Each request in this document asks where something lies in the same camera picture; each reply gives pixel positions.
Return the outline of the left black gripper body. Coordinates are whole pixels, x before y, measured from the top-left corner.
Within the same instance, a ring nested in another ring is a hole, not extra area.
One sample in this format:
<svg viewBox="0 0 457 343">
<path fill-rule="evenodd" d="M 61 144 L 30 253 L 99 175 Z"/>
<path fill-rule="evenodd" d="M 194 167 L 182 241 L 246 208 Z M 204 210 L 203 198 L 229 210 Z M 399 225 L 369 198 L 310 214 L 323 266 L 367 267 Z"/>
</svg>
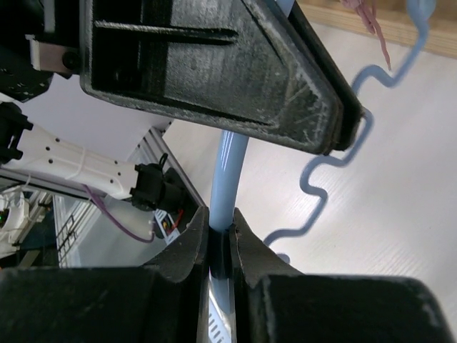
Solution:
<svg viewBox="0 0 457 343">
<path fill-rule="evenodd" d="M 1 2 L 1 101 L 45 93 L 81 69 L 79 1 Z"/>
</svg>

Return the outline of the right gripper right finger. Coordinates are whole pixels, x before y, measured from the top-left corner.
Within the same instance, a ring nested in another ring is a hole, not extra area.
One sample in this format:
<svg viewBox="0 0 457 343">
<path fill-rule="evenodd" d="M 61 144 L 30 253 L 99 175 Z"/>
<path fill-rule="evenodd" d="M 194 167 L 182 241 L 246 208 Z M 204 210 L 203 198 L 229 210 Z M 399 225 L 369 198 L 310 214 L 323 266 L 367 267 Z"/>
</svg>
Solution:
<svg viewBox="0 0 457 343">
<path fill-rule="evenodd" d="M 238 342 L 453 342 L 430 290 L 408 277 L 303 274 L 250 229 L 229 233 Z"/>
</svg>

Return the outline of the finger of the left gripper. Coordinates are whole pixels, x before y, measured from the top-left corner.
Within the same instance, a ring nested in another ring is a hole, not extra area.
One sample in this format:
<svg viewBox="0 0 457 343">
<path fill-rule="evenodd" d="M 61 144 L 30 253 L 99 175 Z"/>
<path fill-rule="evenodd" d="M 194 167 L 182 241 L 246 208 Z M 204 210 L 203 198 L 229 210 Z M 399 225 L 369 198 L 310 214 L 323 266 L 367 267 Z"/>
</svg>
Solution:
<svg viewBox="0 0 457 343">
<path fill-rule="evenodd" d="M 341 128 L 338 130 L 337 140 L 333 150 L 347 150 L 355 142 L 356 132 L 363 116 L 363 107 L 348 82 L 344 79 L 343 74 L 336 66 L 331 55 L 311 27 L 297 1 L 294 2 L 291 13 L 288 15 L 288 20 L 298 35 L 304 40 L 312 57 L 330 82 L 343 105 Z"/>
<path fill-rule="evenodd" d="M 117 106 L 310 154 L 340 149 L 331 59 L 275 1 L 82 1 L 81 87 Z"/>
</svg>

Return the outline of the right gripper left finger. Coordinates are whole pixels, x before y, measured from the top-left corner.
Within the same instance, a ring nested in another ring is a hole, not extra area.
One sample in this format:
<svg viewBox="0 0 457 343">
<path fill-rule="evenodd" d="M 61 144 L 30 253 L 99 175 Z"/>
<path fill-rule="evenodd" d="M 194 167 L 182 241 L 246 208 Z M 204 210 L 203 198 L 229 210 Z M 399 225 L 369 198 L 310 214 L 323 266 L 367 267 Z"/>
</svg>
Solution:
<svg viewBox="0 0 457 343">
<path fill-rule="evenodd" d="M 207 342 L 209 211 L 140 267 L 1 272 L 3 342 Z"/>
</svg>

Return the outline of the light blue hanger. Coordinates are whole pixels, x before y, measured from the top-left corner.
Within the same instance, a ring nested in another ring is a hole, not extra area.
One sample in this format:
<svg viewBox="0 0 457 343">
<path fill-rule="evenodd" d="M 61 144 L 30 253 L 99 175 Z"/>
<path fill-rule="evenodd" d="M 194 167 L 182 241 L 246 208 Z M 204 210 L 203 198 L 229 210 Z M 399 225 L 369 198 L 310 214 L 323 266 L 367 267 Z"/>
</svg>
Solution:
<svg viewBox="0 0 457 343">
<path fill-rule="evenodd" d="M 333 156 L 318 156 L 305 166 L 300 179 L 301 190 L 305 194 L 318 197 L 319 202 L 303 229 L 279 229 L 262 240 L 269 249 L 278 239 L 303 236 L 306 229 L 310 229 L 318 219 L 326 205 L 328 194 L 325 189 L 310 185 L 311 173 L 322 165 L 345 167 L 352 162 L 373 128 L 374 118 L 371 112 L 365 111 L 363 120 L 363 129 L 347 155 L 340 159 Z M 220 256 L 216 259 L 216 266 L 212 268 L 216 276 L 233 278 L 229 233 L 234 224 L 234 213 L 238 211 L 235 200 L 247 144 L 248 139 L 245 136 L 228 131 L 222 134 L 219 144 L 209 209 L 210 245 L 221 250 Z"/>
</svg>

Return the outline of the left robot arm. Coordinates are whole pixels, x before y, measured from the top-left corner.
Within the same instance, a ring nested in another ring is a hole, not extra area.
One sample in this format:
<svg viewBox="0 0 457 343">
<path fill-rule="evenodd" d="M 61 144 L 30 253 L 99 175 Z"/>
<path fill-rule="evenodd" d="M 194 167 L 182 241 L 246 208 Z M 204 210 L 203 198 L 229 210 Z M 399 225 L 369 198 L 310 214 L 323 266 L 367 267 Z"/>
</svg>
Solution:
<svg viewBox="0 0 457 343">
<path fill-rule="evenodd" d="M 223 129 L 211 248 L 227 230 L 249 137 L 325 156 L 349 148 L 363 109 L 296 2 L 3 1 L 1 165 L 151 211 L 181 208 L 160 164 L 134 165 L 53 136 L 18 108 L 77 75 L 100 100 Z"/>
</svg>

